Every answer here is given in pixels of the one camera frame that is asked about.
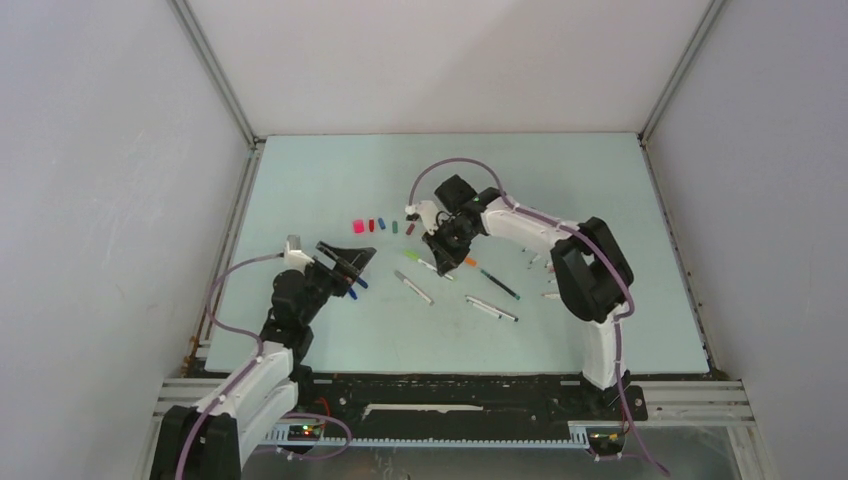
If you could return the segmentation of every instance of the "table surface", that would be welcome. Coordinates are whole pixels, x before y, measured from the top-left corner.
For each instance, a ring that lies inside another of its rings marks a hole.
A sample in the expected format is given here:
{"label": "table surface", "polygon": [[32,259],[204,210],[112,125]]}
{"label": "table surface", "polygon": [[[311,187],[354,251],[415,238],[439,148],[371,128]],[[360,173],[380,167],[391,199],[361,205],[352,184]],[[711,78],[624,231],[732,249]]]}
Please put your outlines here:
{"label": "table surface", "polygon": [[[325,263],[319,240],[373,246],[359,300],[331,298],[312,322],[315,340],[304,363],[316,371],[429,373],[575,373],[582,369],[579,320],[561,302],[544,259],[507,240],[478,237],[471,256],[521,295],[515,300],[463,265],[455,282],[403,255],[432,260],[417,225],[404,235],[403,208],[422,169],[448,157],[489,164],[516,200],[567,220],[592,216],[610,226],[633,269],[636,313],[623,324],[624,358],[634,373],[708,370],[696,322],[633,134],[439,134],[271,137],[259,165],[234,262],[280,251],[289,234]],[[472,165],[442,166],[422,180],[416,200],[454,173],[478,191],[494,185]],[[355,235],[355,219],[382,217],[387,229]],[[391,232],[397,220],[400,231]],[[229,278],[220,320],[258,332],[270,307],[271,281],[283,260],[246,267]],[[395,277],[400,270],[435,300],[428,306]],[[465,302],[475,295],[516,314],[489,316]],[[216,329],[206,368],[231,371],[252,340]]]}

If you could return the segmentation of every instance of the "cable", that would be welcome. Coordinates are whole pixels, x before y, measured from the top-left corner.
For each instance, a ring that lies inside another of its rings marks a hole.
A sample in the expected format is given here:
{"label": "cable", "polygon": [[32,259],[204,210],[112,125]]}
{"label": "cable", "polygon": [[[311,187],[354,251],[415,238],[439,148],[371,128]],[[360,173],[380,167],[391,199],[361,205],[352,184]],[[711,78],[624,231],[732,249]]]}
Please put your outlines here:
{"label": "cable", "polygon": [[425,168],[424,171],[422,171],[418,175],[418,178],[416,178],[415,182],[412,184],[412,189],[409,191],[409,202],[407,203],[407,205],[413,205],[412,202],[415,198],[415,189],[418,187],[418,184],[419,184],[419,182],[421,182],[421,179],[424,177],[424,175],[426,175],[427,173],[432,171],[434,168],[439,167],[441,165],[448,164],[448,163],[470,163],[470,164],[482,167],[484,170],[489,172],[489,174],[495,180],[495,184],[498,186],[498,191],[500,192],[501,199],[503,199],[504,204],[508,208],[511,208],[518,213],[522,213],[522,214],[527,215],[529,217],[535,218],[535,219],[537,219],[541,222],[547,223],[548,225],[550,225],[550,226],[552,226],[552,227],[554,227],[558,230],[563,230],[566,233],[569,233],[570,235],[576,237],[577,239],[582,241],[587,247],[589,247],[589,249],[592,250],[592,253],[595,254],[595,258],[600,260],[601,263],[603,263],[604,266],[607,268],[610,275],[613,277],[613,280],[615,280],[615,283],[618,285],[618,288],[621,290],[622,294],[624,294],[625,301],[627,302],[627,305],[628,305],[627,311],[614,315],[613,319],[612,319],[613,331],[614,331],[614,335],[615,335],[615,380],[616,380],[616,385],[618,387],[618,394],[621,398],[621,406],[624,410],[625,416],[627,417],[627,421],[632,426],[633,435],[636,437],[636,441],[639,442],[639,446],[642,448],[642,454],[643,454],[645,460],[647,462],[651,463],[652,465],[654,465],[660,471],[660,473],[662,473],[664,476],[666,476],[666,477],[671,476],[671,473],[668,471],[668,469],[663,464],[659,463],[658,461],[656,461],[654,459],[654,457],[651,455],[650,451],[648,450],[647,445],[645,445],[645,442],[642,439],[642,436],[639,434],[639,430],[636,428],[636,426],[633,423],[633,414],[630,411],[629,405],[627,405],[626,397],[624,395],[624,384],[621,380],[622,336],[621,336],[621,323],[620,322],[621,322],[622,319],[633,315],[633,313],[636,311],[636,304],[633,302],[633,296],[630,294],[630,289],[627,288],[627,283],[625,283],[624,279],[621,278],[621,275],[615,269],[612,262],[610,262],[609,258],[607,258],[607,256],[604,255],[604,252],[602,252],[601,249],[597,245],[595,245],[595,243],[593,241],[591,241],[586,235],[583,235],[578,230],[576,230],[572,227],[569,227],[568,225],[564,225],[562,223],[562,221],[559,220],[559,219],[549,217],[545,214],[542,214],[541,212],[528,210],[526,208],[523,208],[521,206],[516,206],[515,204],[513,204],[512,201],[507,196],[506,191],[504,190],[503,184],[501,183],[501,179],[498,178],[497,173],[495,173],[495,171],[492,170],[491,167],[489,167],[485,163],[481,162],[480,160],[475,160],[473,158],[464,158],[464,157],[447,158],[445,160],[438,161],[438,162],[430,165],[429,167]]}
{"label": "cable", "polygon": [[593,433],[593,434],[589,435],[589,437],[594,438],[594,439],[603,438],[603,439],[615,441],[619,438],[624,439],[624,436],[627,435],[628,433],[630,433],[630,422],[627,421],[627,417],[624,415],[624,408],[622,407],[622,409],[621,409],[621,429],[618,432]]}
{"label": "cable", "polygon": [[[214,410],[215,407],[217,407],[218,405],[221,404],[221,397],[226,397],[227,395],[229,395],[229,393],[232,392],[233,389],[236,388],[236,386],[238,386],[238,384],[241,383],[242,380],[244,380],[244,378],[254,369],[254,367],[256,367],[256,365],[259,364],[259,362],[261,361],[260,359],[262,357],[262,354],[265,352],[265,345],[263,344],[262,338],[260,338],[259,335],[255,334],[255,333],[253,333],[249,330],[231,327],[231,326],[219,321],[215,317],[215,314],[213,313],[214,309],[213,309],[213,306],[212,306],[212,301],[215,298],[215,291],[218,289],[218,287],[220,287],[224,283],[224,280],[231,273],[235,272],[236,270],[238,270],[242,267],[245,267],[247,265],[250,265],[252,263],[264,262],[266,260],[273,260],[275,258],[283,258],[283,256],[284,256],[284,253],[273,253],[273,254],[270,254],[270,255],[263,255],[261,257],[255,257],[255,258],[245,260],[243,262],[239,262],[239,263],[233,265],[232,267],[228,268],[227,270],[225,270],[224,273],[222,273],[218,278],[216,278],[215,281],[212,282],[212,285],[209,287],[209,292],[207,294],[207,299],[206,299],[206,315],[209,317],[209,319],[212,321],[212,323],[216,327],[221,328],[223,330],[226,330],[228,332],[236,333],[236,334],[239,334],[239,335],[245,335],[247,337],[252,338],[256,342],[256,355],[253,357],[253,360],[250,363],[248,363],[247,366],[244,369],[242,369],[241,372],[238,373],[238,375],[233,377],[233,379],[230,381],[230,383],[226,387],[224,387],[224,389],[221,391],[221,395],[219,397],[214,398],[211,402],[209,402],[209,405],[207,405],[206,408],[203,409],[203,412],[200,413],[200,416],[197,417],[197,420],[194,422],[194,425],[192,425],[191,430],[189,430],[189,432],[188,432],[188,437],[186,437],[186,441],[183,444],[183,449],[182,449],[182,451],[180,451],[180,458],[177,461],[177,470],[176,470],[176,475],[174,477],[175,480],[183,480],[183,474],[185,473],[185,466],[186,466],[186,461],[188,460],[188,454],[189,454],[189,451],[191,450],[192,443],[194,443],[194,439],[197,437],[197,434],[200,431],[200,426],[203,425],[203,422],[209,416],[210,412],[212,412],[212,410]],[[329,456],[324,455],[324,456],[320,456],[320,457],[309,457],[310,460],[321,460],[321,459],[324,459],[324,458],[330,458],[331,456],[336,456],[339,453],[345,451],[347,449],[347,447],[350,446],[350,440],[353,437],[350,434],[350,429],[348,428],[348,426],[345,425],[344,422],[342,422],[341,420],[336,420],[332,417],[325,417],[323,415],[317,415],[317,414],[291,414],[291,412],[289,412],[289,414],[287,414],[286,416],[291,416],[291,418],[318,418],[318,417],[323,417],[323,418],[320,418],[320,419],[323,419],[324,421],[329,421],[329,422],[336,423],[336,424],[340,425],[342,427],[342,429],[345,430],[345,433],[348,435],[348,442],[345,444],[344,447],[339,449],[337,452],[335,452],[335,453],[333,453],[332,455],[329,455]]]}
{"label": "cable", "polygon": [[329,416],[331,416],[331,414],[330,414],[330,404],[329,404],[329,403],[327,403],[327,399],[326,399],[326,398],[324,398],[324,397],[318,397],[317,399],[315,399],[315,402],[316,402],[316,403],[321,403],[321,404],[323,404],[323,405],[324,405],[324,410],[327,412],[327,413],[326,413],[326,415],[327,415],[328,417],[329,417]]}
{"label": "cable", "polygon": [[436,226],[437,227],[441,227],[442,224],[445,222],[444,220],[442,220],[441,222],[439,221],[439,215],[445,215],[446,217],[448,217],[448,220],[450,220],[450,218],[451,218],[451,216],[448,212],[446,212],[444,210],[439,210],[439,213],[436,214]]}

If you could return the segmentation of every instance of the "green marker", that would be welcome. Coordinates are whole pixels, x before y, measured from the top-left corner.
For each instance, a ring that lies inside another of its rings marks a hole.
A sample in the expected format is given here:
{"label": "green marker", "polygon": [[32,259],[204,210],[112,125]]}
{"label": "green marker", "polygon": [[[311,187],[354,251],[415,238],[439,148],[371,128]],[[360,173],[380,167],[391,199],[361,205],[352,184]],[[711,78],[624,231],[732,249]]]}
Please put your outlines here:
{"label": "green marker", "polygon": [[[406,255],[407,257],[409,257],[410,260],[416,261],[416,262],[420,263],[421,265],[424,265],[425,267],[429,268],[430,270],[432,270],[436,273],[439,273],[439,270],[436,267],[434,267],[433,265],[422,260],[421,256],[418,255],[417,253],[413,252],[412,250],[404,250],[403,254]],[[447,278],[450,281],[455,280],[452,276],[448,275],[447,273],[444,274],[443,277]]]}

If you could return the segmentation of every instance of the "marker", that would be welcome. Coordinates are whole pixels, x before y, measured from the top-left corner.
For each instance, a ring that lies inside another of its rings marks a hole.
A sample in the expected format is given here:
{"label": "marker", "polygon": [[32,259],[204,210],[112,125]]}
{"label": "marker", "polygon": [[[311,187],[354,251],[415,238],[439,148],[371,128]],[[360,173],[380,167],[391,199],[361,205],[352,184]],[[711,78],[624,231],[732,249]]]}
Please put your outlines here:
{"label": "marker", "polygon": [[516,300],[521,300],[521,296],[519,296],[517,293],[513,292],[513,291],[512,291],[509,287],[507,287],[506,285],[504,285],[504,284],[503,284],[503,282],[501,282],[500,280],[498,280],[497,278],[495,278],[494,276],[492,276],[492,274],[491,274],[491,273],[489,273],[489,272],[487,272],[487,271],[483,270],[482,268],[480,269],[480,271],[481,271],[481,272],[483,272],[483,275],[485,275],[485,276],[486,276],[486,278],[488,278],[489,280],[491,280],[491,281],[492,281],[492,283],[494,283],[495,285],[497,285],[497,286],[501,287],[501,288],[503,289],[503,291],[505,291],[506,293],[508,293],[508,294],[512,295],[512,297],[513,297],[513,298],[515,298]]}
{"label": "marker", "polygon": [[[434,272],[436,272],[436,273],[439,273],[439,269],[437,269],[437,268],[436,268],[435,266],[433,266],[432,264],[427,263],[426,261],[422,260],[422,259],[421,259],[421,257],[420,257],[420,256],[418,256],[418,254],[417,254],[417,253],[415,253],[415,252],[413,252],[412,250],[405,250],[405,251],[403,252],[403,254],[404,254],[404,255],[406,255],[407,257],[411,258],[412,260],[415,260],[416,262],[420,263],[421,265],[424,265],[425,267],[429,268],[430,270],[432,270],[432,271],[434,271]],[[442,275],[442,276],[443,276],[443,277],[445,277],[445,278],[447,278],[447,279],[448,279],[448,280],[450,280],[450,281],[454,281],[454,280],[455,280],[455,278],[453,278],[452,276],[448,275],[447,273],[446,273],[446,274],[444,274],[444,275]]]}
{"label": "marker", "polygon": [[407,287],[411,288],[413,292],[417,293],[419,297],[423,298],[423,299],[424,299],[427,303],[429,303],[431,306],[432,306],[434,303],[436,303],[436,302],[434,302],[434,301],[433,301],[433,299],[432,299],[432,298],[430,298],[430,296],[429,296],[429,295],[427,295],[426,293],[424,293],[424,290],[421,290],[420,288],[418,288],[418,285],[415,285],[414,283],[412,283],[412,281],[411,281],[410,279],[406,278],[406,275],[404,275],[404,274],[400,273],[399,271],[395,270],[395,276],[396,276],[396,277],[398,277],[398,278],[400,279],[400,281],[401,281],[401,282],[403,282],[403,284],[404,284],[404,285],[406,285]]}
{"label": "marker", "polygon": [[466,295],[465,301],[470,303],[471,306],[477,307],[478,309],[480,309],[480,310],[482,310],[482,311],[484,311],[484,312],[486,312],[490,315],[494,315],[498,318],[508,318],[508,319],[510,319],[514,322],[518,321],[518,317],[516,317],[515,315],[507,312],[506,310],[498,308],[498,307],[492,305],[489,302],[486,302],[484,300],[480,300],[477,297],[472,297],[471,295]]}
{"label": "marker", "polygon": [[[347,283],[349,283],[349,284],[353,285],[354,279],[352,279],[352,278],[350,278],[350,277],[345,277],[345,280],[347,280]],[[368,282],[366,282],[366,281],[365,281],[365,280],[363,280],[362,278],[360,278],[360,277],[356,277],[356,280],[355,280],[355,281],[356,281],[356,283],[358,283],[358,284],[359,284],[359,286],[360,286],[360,287],[362,287],[362,288],[368,288]]]}

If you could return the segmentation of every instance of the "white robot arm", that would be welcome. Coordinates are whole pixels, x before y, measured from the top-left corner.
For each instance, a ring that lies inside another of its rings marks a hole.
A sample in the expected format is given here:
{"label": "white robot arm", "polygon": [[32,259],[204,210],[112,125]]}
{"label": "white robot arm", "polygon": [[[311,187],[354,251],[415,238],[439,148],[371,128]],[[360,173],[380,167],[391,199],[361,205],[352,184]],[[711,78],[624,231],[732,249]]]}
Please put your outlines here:
{"label": "white robot arm", "polygon": [[560,298],[575,316],[584,320],[583,377],[614,400],[616,352],[612,319],[626,309],[624,297],[604,265],[597,260],[586,263],[585,256],[592,252],[565,231],[578,231],[591,238],[629,285],[633,273],[606,224],[597,218],[582,224],[553,221],[532,208],[519,208],[512,197],[505,199],[497,189],[478,194],[457,175],[442,183],[436,196],[444,209],[425,200],[408,205],[406,213],[409,219],[420,219],[424,225],[423,238],[433,251],[439,273],[461,264],[471,239],[478,234],[507,238],[549,256]]}
{"label": "white robot arm", "polygon": [[359,275],[376,253],[373,248],[342,249],[323,242],[316,248],[335,262],[333,268],[306,255],[300,238],[289,236],[285,252],[278,255],[289,268],[274,278],[272,308],[257,339],[261,353],[194,405],[168,410],[151,480],[240,478],[251,452],[273,425],[299,400],[313,402],[312,369],[301,363],[312,343],[309,324],[331,296],[347,294],[351,283],[367,288]]}

